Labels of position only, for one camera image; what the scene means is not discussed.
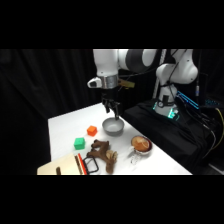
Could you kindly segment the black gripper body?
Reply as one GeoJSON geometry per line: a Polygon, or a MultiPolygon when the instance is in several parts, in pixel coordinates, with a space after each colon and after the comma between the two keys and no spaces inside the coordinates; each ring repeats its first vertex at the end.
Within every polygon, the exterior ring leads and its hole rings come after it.
{"type": "Polygon", "coordinates": [[[104,107],[108,105],[110,107],[110,111],[115,110],[115,107],[120,106],[118,102],[118,91],[116,89],[103,89],[101,93],[102,104],[104,107]]]}

